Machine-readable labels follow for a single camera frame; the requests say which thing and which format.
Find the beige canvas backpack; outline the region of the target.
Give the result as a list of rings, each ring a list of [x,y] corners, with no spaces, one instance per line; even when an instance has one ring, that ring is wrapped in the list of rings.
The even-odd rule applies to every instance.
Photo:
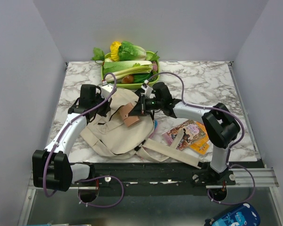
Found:
[[[142,116],[131,126],[126,126],[121,117],[120,107],[135,104],[138,96],[128,89],[117,89],[112,95],[110,112],[105,117],[97,115],[80,133],[85,142],[100,156],[126,160],[134,156],[150,162],[164,162],[169,158],[200,169],[203,162],[176,149],[180,140],[175,139],[170,146],[150,138],[154,132],[151,116]]]

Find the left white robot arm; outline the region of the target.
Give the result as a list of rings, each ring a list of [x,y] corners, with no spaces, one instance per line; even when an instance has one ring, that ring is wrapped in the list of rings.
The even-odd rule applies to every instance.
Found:
[[[110,111],[111,96],[116,87],[111,84],[96,86],[84,84],[80,96],[67,111],[67,118],[61,130],[43,149],[36,150],[32,156],[33,184],[35,187],[54,191],[67,191],[71,184],[80,181],[90,186],[95,181],[91,164],[70,163],[70,151],[95,116],[106,116]]]

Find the tan leather wallet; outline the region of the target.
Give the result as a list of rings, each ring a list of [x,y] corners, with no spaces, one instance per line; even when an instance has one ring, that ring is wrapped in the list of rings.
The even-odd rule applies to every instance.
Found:
[[[138,116],[130,116],[130,111],[133,110],[133,104],[128,103],[122,106],[119,110],[120,116],[126,127],[130,127],[140,121]]]

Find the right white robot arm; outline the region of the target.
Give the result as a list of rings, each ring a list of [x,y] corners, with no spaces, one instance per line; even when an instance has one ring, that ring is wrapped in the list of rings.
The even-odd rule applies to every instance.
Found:
[[[143,93],[129,116],[144,116],[161,110],[166,116],[200,122],[204,125],[208,138],[213,144],[213,157],[210,162],[208,180],[217,185],[224,180],[224,171],[228,169],[230,149],[239,142],[238,133],[244,136],[242,122],[229,112],[228,108],[218,103],[215,106],[193,105],[183,99],[173,98],[167,85],[156,83],[153,87],[142,85]]]

